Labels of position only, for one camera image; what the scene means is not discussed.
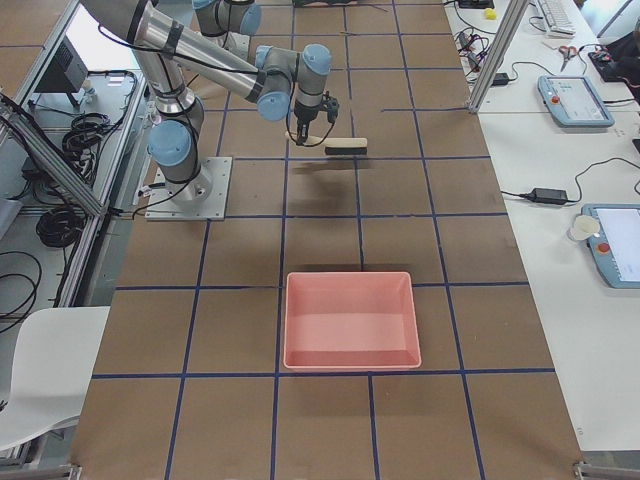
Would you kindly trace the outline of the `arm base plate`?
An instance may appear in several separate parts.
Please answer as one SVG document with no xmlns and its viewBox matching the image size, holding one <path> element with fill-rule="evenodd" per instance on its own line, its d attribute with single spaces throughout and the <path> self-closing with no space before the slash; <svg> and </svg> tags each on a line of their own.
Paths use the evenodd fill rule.
<svg viewBox="0 0 640 480">
<path fill-rule="evenodd" d="M 232 63 L 226 62 L 223 65 L 223 69 L 229 72 L 231 71 L 247 71 L 248 59 L 249 59 L 249 45 L 250 37 L 247 35 L 241 35 L 235 32 L 227 32 L 223 34 L 217 40 L 218 45 L 229 51 L 238 60 L 234 60 Z"/>
<path fill-rule="evenodd" d="M 175 198 L 180 186 L 169 183 L 169 188 L 154 189 L 145 219 L 149 221 L 223 221 L 229 193 L 233 159 L 206 157 L 200 160 L 200 173 Z"/>
</svg>

